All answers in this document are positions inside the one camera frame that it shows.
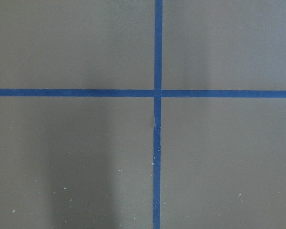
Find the brown paper table cover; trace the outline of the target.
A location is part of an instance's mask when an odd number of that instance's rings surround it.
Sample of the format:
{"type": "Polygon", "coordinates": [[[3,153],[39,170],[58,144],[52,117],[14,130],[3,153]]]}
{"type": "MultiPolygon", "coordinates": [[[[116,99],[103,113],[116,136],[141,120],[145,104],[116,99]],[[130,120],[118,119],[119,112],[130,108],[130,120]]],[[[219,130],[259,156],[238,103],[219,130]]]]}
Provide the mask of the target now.
{"type": "Polygon", "coordinates": [[[0,0],[0,229],[286,229],[286,0],[0,0]]]}

